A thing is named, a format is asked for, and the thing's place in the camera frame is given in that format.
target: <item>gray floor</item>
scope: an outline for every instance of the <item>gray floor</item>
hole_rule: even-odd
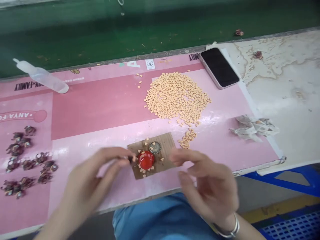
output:
[[[246,177],[237,177],[236,179],[238,182],[240,198],[239,213],[254,210],[259,207],[265,207],[273,203],[302,195],[300,192],[263,183]],[[306,185],[304,179],[296,175],[288,174],[287,176],[283,176],[281,179]],[[113,235],[112,216],[113,212],[110,212],[89,219],[69,239],[115,239]],[[31,240],[32,238],[33,235],[26,235],[18,238],[18,240]]]

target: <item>green wall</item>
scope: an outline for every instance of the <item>green wall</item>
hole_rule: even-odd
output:
[[[8,8],[0,11],[0,78],[22,73],[14,57],[51,70],[229,41],[238,28],[249,38],[315,27],[318,2],[65,0]]]

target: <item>bangle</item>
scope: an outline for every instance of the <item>bangle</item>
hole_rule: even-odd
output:
[[[215,226],[218,234],[221,235],[224,238],[235,238],[236,234],[239,232],[239,229],[240,229],[239,220],[238,220],[238,218],[237,218],[235,213],[233,215],[234,215],[234,217],[236,219],[236,225],[234,226],[234,229],[228,235],[225,235],[225,234],[221,233],[222,229],[218,225],[213,224]]]

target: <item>pink mat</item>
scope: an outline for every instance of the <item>pink mat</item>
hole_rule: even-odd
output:
[[[69,92],[64,95],[53,93],[44,86],[35,87],[30,78],[0,83],[0,89],[3,89],[0,92],[0,142],[4,146],[0,149],[0,182],[39,175],[41,167],[30,171],[20,168],[5,174],[8,155],[4,150],[11,143],[12,133],[22,131],[26,125],[35,126],[37,135],[33,137],[34,146],[23,157],[34,158],[40,151],[52,151],[53,159],[59,165],[50,184],[28,189],[27,195],[19,200],[0,194],[0,234],[44,223],[58,206],[70,171],[100,147],[126,147],[166,132],[172,133],[179,147],[177,140],[187,127],[180,127],[174,119],[168,124],[167,119],[159,119],[143,107],[150,83],[162,72],[179,71],[189,75],[212,100],[202,113],[201,124],[194,128],[197,137],[191,142],[191,149],[204,152],[233,171],[278,159],[265,138],[263,143],[255,143],[239,139],[229,131],[229,128],[237,127],[234,117],[252,115],[238,85],[218,90],[201,63],[190,61],[188,55],[154,59],[154,63],[156,68],[153,70],[147,70],[145,61],[140,60],[83,68],[79,74],[71,71],[55,73],[70,85]],[[142,81],[141,88],[137,88],[139,81]],[[177,172],[188,166],[152,175],[139,180],[139,184],[132,170],[124,169],[100,210],[178,188]]]

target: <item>crumpled tissue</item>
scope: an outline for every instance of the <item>crumpled tissue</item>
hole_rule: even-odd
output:
[[[252,118],[248,115],[236,117],[239,122],[239,128],[230,130],[244,139],[252,139],[255,142],[262,142],[257,136],[262,135],[265,137],[276,135],[280,129],[272,124],[269,118]]]

